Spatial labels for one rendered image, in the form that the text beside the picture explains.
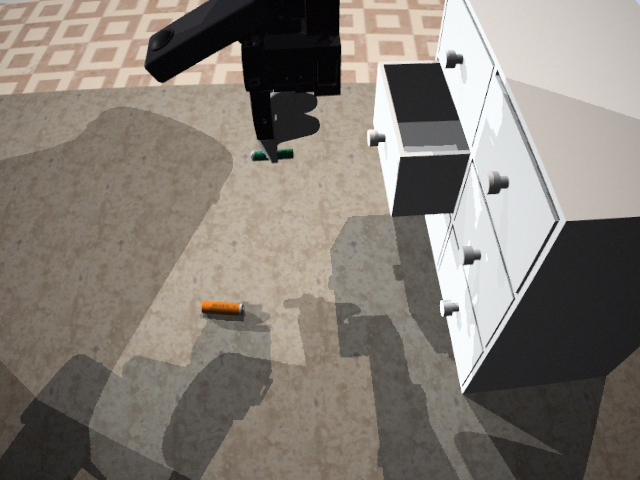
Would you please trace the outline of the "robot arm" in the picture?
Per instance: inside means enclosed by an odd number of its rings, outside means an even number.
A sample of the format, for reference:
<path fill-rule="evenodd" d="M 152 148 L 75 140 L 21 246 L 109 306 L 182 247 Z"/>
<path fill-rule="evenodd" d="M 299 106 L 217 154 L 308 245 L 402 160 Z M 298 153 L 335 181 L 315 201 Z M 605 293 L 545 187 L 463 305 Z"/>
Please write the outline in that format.
<path fill-rule="evenodd" d="M 271 21 L 261 0 L 209 0 L 150 37 L 144 67 L 164 83 Z"/>

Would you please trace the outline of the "orange battery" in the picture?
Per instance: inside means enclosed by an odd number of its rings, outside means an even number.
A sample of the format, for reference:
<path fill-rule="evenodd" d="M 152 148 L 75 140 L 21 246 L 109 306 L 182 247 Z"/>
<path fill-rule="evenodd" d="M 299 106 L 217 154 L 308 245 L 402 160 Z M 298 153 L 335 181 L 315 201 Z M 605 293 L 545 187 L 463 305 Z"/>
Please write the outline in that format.
<path fill-rule="evenodd" d="M 201 311 L 202 313 L 242 316 L 244 306 L 238 303 L 203 301 Z"/>

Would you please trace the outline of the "grey chest of drawers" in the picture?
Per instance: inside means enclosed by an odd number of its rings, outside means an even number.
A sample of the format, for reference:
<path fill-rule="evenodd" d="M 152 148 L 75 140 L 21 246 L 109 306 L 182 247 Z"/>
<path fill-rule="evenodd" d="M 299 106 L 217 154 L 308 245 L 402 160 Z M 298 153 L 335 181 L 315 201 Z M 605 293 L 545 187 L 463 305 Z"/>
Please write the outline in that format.
<path fill-rule="evenodd" d="M 495 63 L 437 265 L 454 227 L 494 77 L 501 76 L 559 222 L 462 394 L 604 377 L 640 347 L 640 5 L 465 0 Z M 476 164 L 475 164 L 476 167 Z M 477 167 L 476 167 L 477 170 Z M 477 170 L 478 173 L 478 170 Z M 479 176 L 479 173 L 478 173 Z M 482 182 L 479 176 L 482 186 Z"/>

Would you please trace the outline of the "green battery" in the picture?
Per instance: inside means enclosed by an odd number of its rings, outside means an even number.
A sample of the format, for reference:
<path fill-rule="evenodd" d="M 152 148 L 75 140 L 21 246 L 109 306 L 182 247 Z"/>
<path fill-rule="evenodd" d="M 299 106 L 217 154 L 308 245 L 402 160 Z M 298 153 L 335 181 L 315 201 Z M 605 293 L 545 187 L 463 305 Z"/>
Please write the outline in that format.
<path fill-rule="evenodd" d="M 293 149 L 280 149 L 277 150 L 278 160 L 281 159 L 293 159 Z M 252 161 L 267 161 L 269 160 L 263 153 L 263 151 L 253 151 L 251 155 Z"/>

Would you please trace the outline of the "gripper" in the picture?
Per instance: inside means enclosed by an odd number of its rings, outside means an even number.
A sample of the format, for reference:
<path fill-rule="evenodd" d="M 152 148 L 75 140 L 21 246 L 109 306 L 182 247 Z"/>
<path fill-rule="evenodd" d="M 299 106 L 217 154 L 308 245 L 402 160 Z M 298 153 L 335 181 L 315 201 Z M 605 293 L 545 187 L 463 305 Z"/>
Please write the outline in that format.
<path fill-rule="evenodd" d="M 319 130 L 304 114 L 316 96 L 341 95 L 340 0 L 261 1 L 272 21 L 238 41 L 257 140 L 278 163 L 278 144 Z"/>

